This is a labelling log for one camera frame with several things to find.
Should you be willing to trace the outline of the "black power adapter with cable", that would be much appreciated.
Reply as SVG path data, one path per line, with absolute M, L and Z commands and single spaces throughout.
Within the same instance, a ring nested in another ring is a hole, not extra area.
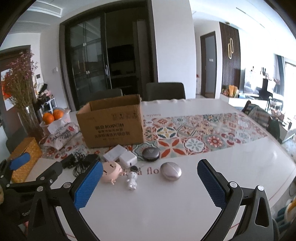
M 84 173 L 94 161 L 100 161 L 100 157 L 97 154 L 85 155 L 76 152 L 61 160 L 61 164 L 64 169 L 73 169 L 73 176 L 78 177 L 80 174 Z

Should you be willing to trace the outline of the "white square power adapter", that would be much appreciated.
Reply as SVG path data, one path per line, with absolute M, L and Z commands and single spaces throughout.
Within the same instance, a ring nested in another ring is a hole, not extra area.
M 129 168 L 137 163 L 137 156 L 131 151 L 124 152 L 119 156 L 119 163 L 122 168 Z

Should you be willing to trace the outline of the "white robot keychain figure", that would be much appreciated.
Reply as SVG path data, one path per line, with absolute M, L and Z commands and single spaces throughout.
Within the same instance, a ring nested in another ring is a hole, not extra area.
M 136 172 L 130 171 L 127 175 L 127 187 L 129 190 L 134 191 L 137 188 L 137 178 L 138 175 Z

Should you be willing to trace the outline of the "dark grey round case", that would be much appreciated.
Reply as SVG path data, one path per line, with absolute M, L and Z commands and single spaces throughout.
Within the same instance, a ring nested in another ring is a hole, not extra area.
M 145 161 L 154 162 L 159 159 L 160 149 L 155 147 L 148 147 L 142 151 L 142 157 Z

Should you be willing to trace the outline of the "woven yellow tissue box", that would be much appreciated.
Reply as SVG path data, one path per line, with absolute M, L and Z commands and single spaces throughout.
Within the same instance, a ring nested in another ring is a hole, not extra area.
M 24 138 L 10 155 L 12 182 L 24 182 L 41 155 L 42 151 L 36 139 Z

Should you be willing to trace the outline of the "patterned snack bag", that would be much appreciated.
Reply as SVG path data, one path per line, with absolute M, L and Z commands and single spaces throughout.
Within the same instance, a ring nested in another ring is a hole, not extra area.
M 64 126 L 59 127 L 54 134 L 50 134 L 43 146 L 52 147 L 60 150 L 69 142 L 78 132 L 80 128 L 75 123 L 66 123 Z

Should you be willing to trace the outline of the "white fruit basket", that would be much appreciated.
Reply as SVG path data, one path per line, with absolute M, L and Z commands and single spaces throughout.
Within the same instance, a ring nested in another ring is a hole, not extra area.
M 71 121 L 70 119 L 70 110 L 69 109 L 62 109 L 62 108 L 57 108 L 58 110 L 61 110 L 64 115 L 62 116 L 62 118 L 53 121 L 51 124 L 46 125 L 44 123 L 44 121 L 42 121 L 40 123 L 40 127 L 43 130 L 45 135 L 50 135 L 50 134 L 54 134 L 55 131 L 60 128 L 61 126 L 66 125 L 67 123 L 69 123 Z

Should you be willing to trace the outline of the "pink pig figurine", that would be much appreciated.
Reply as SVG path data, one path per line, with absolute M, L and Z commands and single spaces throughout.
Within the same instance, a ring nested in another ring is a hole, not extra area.
M 117 178 L 123 175 L 125 175 L 125 172 L 119 163 L 115 161 L 107 161 L 103 163 L 103 174 L 100 180 L 114 185 Z

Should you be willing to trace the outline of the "white rectangular charger box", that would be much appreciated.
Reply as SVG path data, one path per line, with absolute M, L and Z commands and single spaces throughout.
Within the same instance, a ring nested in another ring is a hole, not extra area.
M 117 161 L 119 156 L 127 152 L 127 149 L 121 145 L 116 145 L 114 148 L 106 152 L 103 157 L 106 161 Z

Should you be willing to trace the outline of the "orange fruit left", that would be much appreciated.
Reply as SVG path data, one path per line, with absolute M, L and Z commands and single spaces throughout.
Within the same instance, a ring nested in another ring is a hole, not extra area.
M 43 122 L 45 123 L 45 125 L 51 124 L 54 120 L 55 120 L 55 118 L 54 118 L 53 114 L 51 114 L 51 113 L 44 113 L 43 114 Z

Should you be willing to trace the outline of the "orange fruit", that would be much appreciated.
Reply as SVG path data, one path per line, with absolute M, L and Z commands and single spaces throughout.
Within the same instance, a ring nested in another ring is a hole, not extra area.
M 63 117 L 64 115 L 64 112 L 60 109 L 54 109 L 53 110 L 53 117 L 54 117 L 54 120 L 59 120 Z
M 51 113 L 44 113 L 43 114 L 43 122 L 45 123 L 45 125 L 51 124 L 54 120 L 55 120 L 55 118 L 54 118 L 53 114 L 51 114 Z

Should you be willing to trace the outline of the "orange fruit right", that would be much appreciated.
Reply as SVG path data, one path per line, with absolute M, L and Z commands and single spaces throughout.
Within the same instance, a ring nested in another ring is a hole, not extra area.
M 54 109 L 53 110 L 53 117 L 54 117 L 54 120 L 59 120 L 63 117 L 64 115 L 64 112 L 60 109 Z

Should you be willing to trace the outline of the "black car key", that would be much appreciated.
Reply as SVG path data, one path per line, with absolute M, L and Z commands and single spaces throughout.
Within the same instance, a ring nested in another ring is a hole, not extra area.
M 130 167 L 130 171 L 131 172 L 138 172 L 141 170 L 141 168 L 144 168 L 145 165 L 140 165 L 139 167 L 138 166 L 131 166 Z

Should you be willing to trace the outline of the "brown cardboard box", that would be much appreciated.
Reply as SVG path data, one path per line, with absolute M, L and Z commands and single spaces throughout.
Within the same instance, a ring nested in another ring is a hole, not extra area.
M 90 101 L 76 118 L 88 148 L 144 142 L 141 97 L 125 95 Z

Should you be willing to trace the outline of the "glass vase with dried flowers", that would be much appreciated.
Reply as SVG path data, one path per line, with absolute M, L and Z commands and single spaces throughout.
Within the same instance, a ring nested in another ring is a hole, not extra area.
M 32 78 L 37 63 L 32 60 L 32 51 L 20 52 L 20 56 L 11 63 L 4 76 L 4 92 L 18 110 L 21 123 L 29 137 L 36 141 L 43 138 L 37 114 L 34 109 L 35 91 Z

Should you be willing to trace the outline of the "dark chair left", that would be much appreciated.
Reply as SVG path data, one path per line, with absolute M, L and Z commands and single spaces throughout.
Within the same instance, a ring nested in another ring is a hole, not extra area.
M 93 93 L 92 96 L 90 97 L 90 101 L 101 100 L 105 98 L 120 97 L 120 96 L 122 96 L 122 90 L 120 88 L 107 89 L 107 90 L 101 90 Z

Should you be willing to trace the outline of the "dark chair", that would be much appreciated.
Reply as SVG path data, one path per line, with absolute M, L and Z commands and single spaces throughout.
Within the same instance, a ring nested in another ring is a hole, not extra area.
M 90 97 L 90 101 L 101 100 L 105 98 L 120 97 L 120 96 L 122 96 L 122 90 L 120 88 L 107 89 L 107 90 L 101 90 L 93 93 L 92 96 Z
M 185 99 L 184 85 L 180 82 L 154 82 L 146 85 L 147 101 Z

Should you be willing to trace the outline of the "silver oval case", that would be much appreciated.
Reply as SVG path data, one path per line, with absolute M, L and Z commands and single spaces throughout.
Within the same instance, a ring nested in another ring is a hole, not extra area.
M 160 167 L 162 176 L 168 181 L 177 181 L 182 176 L 182 170 L 174 162 L 165 162 Z

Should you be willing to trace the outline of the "patterned table runner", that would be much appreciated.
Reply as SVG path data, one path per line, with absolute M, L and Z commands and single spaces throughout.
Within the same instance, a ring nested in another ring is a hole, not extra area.
M 161 158 L 175 158 L 222 150 L 267 135 L 243 113 L 148 118 L 143 130 L 143 143 L 125 146 L 140 160 L 148 147 L 159 148 Z

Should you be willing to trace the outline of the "dark chair right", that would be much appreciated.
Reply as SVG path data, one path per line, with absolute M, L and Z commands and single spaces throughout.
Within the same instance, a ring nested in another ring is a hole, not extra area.
M 146 85 L 147 101 L 185 99 L 184 85 L 180 82 L 154 82 Z

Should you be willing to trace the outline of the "dark glass door cabinet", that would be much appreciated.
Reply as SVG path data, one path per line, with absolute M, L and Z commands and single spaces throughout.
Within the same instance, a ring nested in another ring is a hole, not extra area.
M 157 80 L 151 1 L 115 1 L 60 23 L 59 54 L 71 110 L 93 93 L 120 88 L 146 100 Z

